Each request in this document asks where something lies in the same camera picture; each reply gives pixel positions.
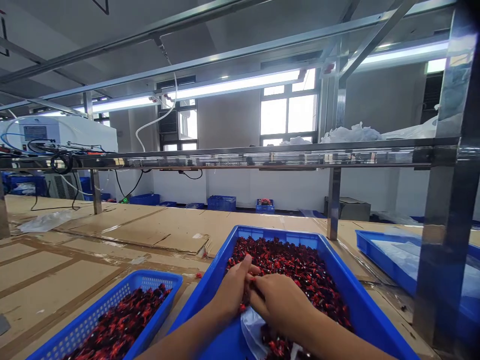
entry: white machine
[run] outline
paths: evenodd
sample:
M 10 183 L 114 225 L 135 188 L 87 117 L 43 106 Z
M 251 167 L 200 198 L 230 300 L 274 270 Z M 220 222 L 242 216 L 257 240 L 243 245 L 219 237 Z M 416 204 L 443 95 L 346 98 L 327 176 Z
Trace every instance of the white machine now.
M 7 127 L 9 126 L 10 124 L 10 121 L 0 121 L 0 135 L 1 134 L 4 134 L 7 132 Z M 14 134 L 19 134 L 19 131 L 20 131 L 20 126 L 17 122 L 14 122 L 10 128 L 8 129 L 8 132 L 9 133 L 14 133 Z M 17 149 L 21 149 L 22 148 L 22 136 L 9 136 L 8 137 L 8 142 L 16 147 Z M 0 140 L 0 145 L 3 146 L 3 147 L 6 147 L 6 148 L 9 148 L 10 146 L 8 146 L 4 140 Z
M 117 130 L 115 128 L 102 125 L 101 123 L 88 120 L 81 116 L 36 116 L 29 115 L 19 117 L 18 119 L 19 134 L 25 136 L 8 136 L 8 142 L 20 141 L 21 147 L 28 152 L 28 143 L 33 139 L 35 143 L 42 143 L 41 139 L 54 140 L 55 144 L 82 146 L 89 148 L 97 146 L 92 151 L 99 151 L 101 148 L 107 152 L 118 152 Z M 14 133 L 12 125 L 8 130 Z

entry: hand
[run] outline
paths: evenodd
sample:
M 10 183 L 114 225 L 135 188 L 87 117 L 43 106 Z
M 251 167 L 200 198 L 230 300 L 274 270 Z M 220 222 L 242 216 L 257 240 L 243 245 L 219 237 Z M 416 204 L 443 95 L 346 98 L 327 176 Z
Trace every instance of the hand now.
M 223 314 L 228 323 L 239 312 L 244 293 L 250 291 L 249 282 L 253 276 L 249 273 L 258 275 L 260 269 L 252 265 L 252 257 L 247 254 L 242 262 L 228 270 L 210 302 L 212 309 Z
M 300 343 L 299 338 L 302 337 L 306 324 L 321 312 L 314 308 L 304 292 L 288 276 L 255 276 L 252 281 L 264 297 L 263 300 L 256 290 L 250 292 L 253 309 L 272 328 Z

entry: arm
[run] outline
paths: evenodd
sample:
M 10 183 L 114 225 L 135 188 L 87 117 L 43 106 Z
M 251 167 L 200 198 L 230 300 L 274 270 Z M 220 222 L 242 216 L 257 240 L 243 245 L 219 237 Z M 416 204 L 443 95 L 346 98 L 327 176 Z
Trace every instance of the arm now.
M 250 303 L 274 329 L 324 360 L 392 359 L 392 357 L 318 311 L 285 275 L 254 278 Z
M 243 294 L 249 289 L 249 272 L 259 274 L 260 270 L 247 255 L 227 272 L 202 310 L 135 360 L 194 359 L 237 315 Z

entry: power cord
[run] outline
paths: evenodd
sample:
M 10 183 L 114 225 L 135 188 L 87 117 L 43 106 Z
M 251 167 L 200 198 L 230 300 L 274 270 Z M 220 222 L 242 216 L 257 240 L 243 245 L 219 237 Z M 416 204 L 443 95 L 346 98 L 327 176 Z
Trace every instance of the power cord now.
M 178 171 L 179 174 L 183 174 L 183 175 L 185 175 L 187 178 L 192 179 L 192 180 L 198 180 L 198 179 L 200 179 L 200 178 L 203 176 L 203 174 L 204 174 L 204 172 L 203 172 L 202 169 L 200 169 L 200 172 L 201 172 L 201 174 L 200 174 L 199 177 L 190 177 L 190 176 L 188 176 L 185 172 L 183 172 L 182 170 L 179 170 L 179 171 Z
M 152 169 L 149 169 L 149 170 L 147 170 L 147 171 L 145 171 L 145 170 L 142 170 L 142 171 L 141 171 L 140 177 L 138 178 L 138 181 L 136 182 L 134 188 L 133 188 L 127 195 L 124 194 L 124 191 L 122 190 L 122 186 L 120 185 L 119 174 L 117 173 L 117 169 L 114 169 L 114 171 L 115 171 L 116 183 L 118 184 L 118 188 L 120 189 L 121 195 L 122 195 L 123 198 L 125 199 L 125 198 L 127 198 L 130 194 L 132 194 L 132 193 L 135 191 L 135 189 L 137 188 L 137 186 L 138 186 L 139 183 L 140 183 L 140 180 L 142 179 L 142 175 L 151 172 Z

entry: blue crate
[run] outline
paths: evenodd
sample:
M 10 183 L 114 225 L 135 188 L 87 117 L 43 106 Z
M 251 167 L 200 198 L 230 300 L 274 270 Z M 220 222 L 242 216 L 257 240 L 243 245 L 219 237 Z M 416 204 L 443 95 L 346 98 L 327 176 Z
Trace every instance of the blue crate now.
M 202 202 L 190 202 L 185 205 L 185 209 L 203 209 L 205 206 Z
M 167 208 L 174 208 L 174 207 L 177 206 L 177 202 L 176 201 L 164 201 L 164 202 L 161 202 L 158 205 L 159 206 L 164 206 L 164 207 L 167 207 Z
M 18 184 L 22 183 L 35 183 L 36 194 L 38 196 L 47 196 L 47 186 L 45 183 L 45 176 L 22 176 L 22 175 L 11 175 L 8 179 L 8 184 L 10 186 L 10 194 L 13 195 L 23 195 L 19 191 L 15 191 L 15 188 Z
M 362 253 L 372 260 L 380 269 L 390 276 L 401 288 L 412 297 L 417 291 L 417 280 L 410 277 L 400 266 L 388 257 L 373 240 L 388 241 L 397 243 L 413 243 L 420 246 L 422 241 L 416 236 L 389 235 L 382 232 L 356 231 L 356 243 Z M 468 255 L 480 260 L 480 248 L 474 245 L 468 246 Z M 480 334 L 480 299 L 462 296 L 460 300 L 460 311 L 458 315 L 457 328 L 455 333 L 459 339 L 470 346 L 478 345 L 478 334 Z
M 272 199 L 269 200 L 271 205 L 261 205 L 262 199 L 257 199 L 255 211 L 260 214 L 273 214 L 275 212 L 275 204 Z
M 328 272 L 332 275 L 343 300 L 349 306 L 350 320 L 355 333 L 397 359 L 418 359 L 402 335 L 332 249 L 328 240 L 323 235 L 307 232 L 235 226 L 176 318 L 170 332 L 185 323 L 214 297 L 225 275 L 228 259 L 232 255 L 238 237 L 247 238 L 249 236 L 254 239 L 263 237 L 267 240 L 279 238 L 283 243 L 290 242 L 317 249 L 318 255 L 325 261 Z M 242 334 L 240 317 L 237 317 L 220 333 L 198 358 L 254 359 Z
M 182 282 L 182 276 L 169 272 L 153 270 L 132 272 L 30 355 L 27 360 L 61 360 L 65 355 L 70 354 L 82 345 L 97 325 L 98 318 L 108 312 L 111 307 L 116 306 L 126 295 L 138 288 L 148 290 L 164 283 L 167 289 L 172 289 L 171 293 L 166 297 L 163 304 L 158 308 L 123 358 L 123 360 L 134 359 L 150 346 L 154 336 L 170 313 L 174 304 L 175 294 L 180 289 Z
M 236 196 L 212 195 L 208 198 L 208 210 L 235 211 L 236 209 Z
M 160 195 L 159 194 L 143 194 L 132 196 L 128 202 L 135 205 L 151 205 L 155 206 L 160 204 Z
M 100 194 L 100 199 L 102 199 L 103 201 L 107 201 L 108 199 L 111 199 L 112 198 L 112 194 L 110 194 L 109 192 L 102 192 Z M 93 201 L 94 200 L 94 196 L 93 195 L 83 195 L 83 199 L 85 201 Z

